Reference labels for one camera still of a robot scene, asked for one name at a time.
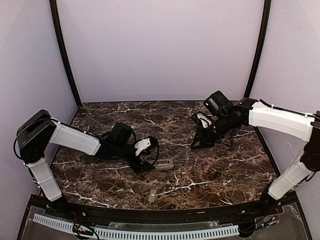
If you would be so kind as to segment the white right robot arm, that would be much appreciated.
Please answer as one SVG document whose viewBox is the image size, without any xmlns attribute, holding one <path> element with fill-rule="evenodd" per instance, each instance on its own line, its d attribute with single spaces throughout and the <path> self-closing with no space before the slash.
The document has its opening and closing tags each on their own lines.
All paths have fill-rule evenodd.
<svg viewBox="0 0 320 240">
<path fill-rule="evenodd" d="M 271 129 L 296 137 L 305 146 L 298 160 L 277 177 L 265 189 L 261 202 L 271 203 L 280 200 L 292 188 L 308 176 L 320 170 L 320 114 L 293 111 L 263 100 L 244 97 L 236 103 L 231 102 L 221 91 L 212 93 L 204 102 L 216 120 L 203 112 L 192 115 L 197 125 L 191 149 L 205 149 L 222 143 L 228 132 L 241 126 Z"/>
</svg>

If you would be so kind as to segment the white remote control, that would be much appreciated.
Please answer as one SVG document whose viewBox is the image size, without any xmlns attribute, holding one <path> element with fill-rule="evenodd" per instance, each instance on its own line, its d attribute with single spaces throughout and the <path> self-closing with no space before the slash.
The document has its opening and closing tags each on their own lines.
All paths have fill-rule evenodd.
<svg viewBox="0 0 320 240">
<path fill-rule="evenodd" d="M 174 168 L 174 161 L 171 158 L 159 159 L 153 166 L 153 171 L 172 170 Z"/>
</svg>

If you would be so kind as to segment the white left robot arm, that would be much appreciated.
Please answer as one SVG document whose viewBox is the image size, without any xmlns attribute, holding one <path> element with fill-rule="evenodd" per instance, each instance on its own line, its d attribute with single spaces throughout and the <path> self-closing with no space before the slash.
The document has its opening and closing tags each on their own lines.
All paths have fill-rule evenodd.
<svg viewBox="0 0 320 240">
<path fill-rule="evenodd" d="M 45 150 L 49 144 L 80 151 L 101 160 L 122 159 L 135 173 L 154 170 L 156 163 L 142 161 L 141 156 L 150 155 L 152 149 L 160 149 L 156 138 L 148 136 L 138 140 L 134 130 L 124 123 L 118 122 L 110 132 L 96 135 L 63 123 L 42 109 L 17 130 L 13 152 L 29 169 L 50 202 L 64 195 L 46 161 Z"/>
</svg>

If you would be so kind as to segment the grey battery cover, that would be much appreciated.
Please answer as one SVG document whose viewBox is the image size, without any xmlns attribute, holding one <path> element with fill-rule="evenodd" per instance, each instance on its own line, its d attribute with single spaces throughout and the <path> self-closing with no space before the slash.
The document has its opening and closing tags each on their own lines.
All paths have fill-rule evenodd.
<svg viewBox="0 0 320 240">
<path fill-rule="evenodd" d="M 149 193 L 149 197 L 148 197 L 148 201 L 150 203 L 153 203 L 156 199 L 156 195 L 157 195 L 157 190 L 156 189 L 151 189 L 150 193 Z"/>
</svg>

